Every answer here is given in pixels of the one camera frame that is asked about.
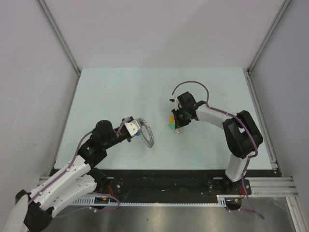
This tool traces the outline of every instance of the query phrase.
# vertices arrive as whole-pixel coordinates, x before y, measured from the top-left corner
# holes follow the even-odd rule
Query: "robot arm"
[[[248,134],[245,131],[240,131],[242,127],[239,122],[227,114],[208,107],[205,101],[196,102],[189,92],[177,98],[173,97],[170,101],[175,104],[172,112],[175,118],[176,129],[188,125],[191,120],[195,119],[197,121],[209,122],[224,130],[228,148],[232,153],[225,175],[230,184],[238,182],[241,179],[241,174],[248,157],[254,151],[254,146]],[[258,147],[263,142],[263,138],[249,112],[241,111],[236,115],[247,127]]]
[[[110,121],[102,120],[88,134],[90,138],[79,147],[68,164],[46,182],[26,192],[20,191],[16,201],[28,195],[28,211],[24,224],[31,232],[43,231],[52,219],[67,205],[81,196],[105,188],[107,176],[95,168],[106,156],[106,150],[123,140],[131,139],[141,131],[144,120],[132,117],[123,119],[120,127],[113,129]]]

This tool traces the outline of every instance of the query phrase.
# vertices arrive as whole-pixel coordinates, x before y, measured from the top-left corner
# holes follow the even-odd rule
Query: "green object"
[[[172,128],[173,130],[175,129],[175,125],[172,123],[169,123],[169,128]]]

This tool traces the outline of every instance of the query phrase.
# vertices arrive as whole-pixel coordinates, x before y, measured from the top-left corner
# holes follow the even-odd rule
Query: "metal plate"
[[[121,207],[111,213],[88,209],[54,219],[44,232],[295,232],[285,198],[252,199],[266,220],[221,207]],[[249,207],[247,200],[243,207]],[[68,213],[77,206],[69,206]]]

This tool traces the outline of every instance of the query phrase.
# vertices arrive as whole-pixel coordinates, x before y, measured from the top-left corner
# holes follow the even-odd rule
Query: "light blue table surface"
[[[149,149],[135,137],[107,150],[101,169],[226,169],[231,157],[223,130],[209,123],[193,121],[180,129],[168,127],[175,86],[196,80],[210,92],[210,105],[233,113],[247,110],[258,124],[246,80],[239,67],[224,68],[116,68],[83,69],[69,119],[56,159],[63,167],[74,155],[81,137],[102,119],[116,128],[128,116],[143,117],[152,128],[155,145]],[[196,84],[179,87],[176,95],[189,91],[198,102],[205,90]],[[263,143],[249,169],[269,170],[271,164]]]

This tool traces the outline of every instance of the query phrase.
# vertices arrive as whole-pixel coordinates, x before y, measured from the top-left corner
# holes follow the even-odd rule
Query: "white wall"
[[[283,0],[47,0],[82,68],[247,68]]]
[[[51,164],[77,76],[34,0],[0,9],[0,231]]]
[[[286,176],[309,213],[309,1],[295,0],[253,71]]]

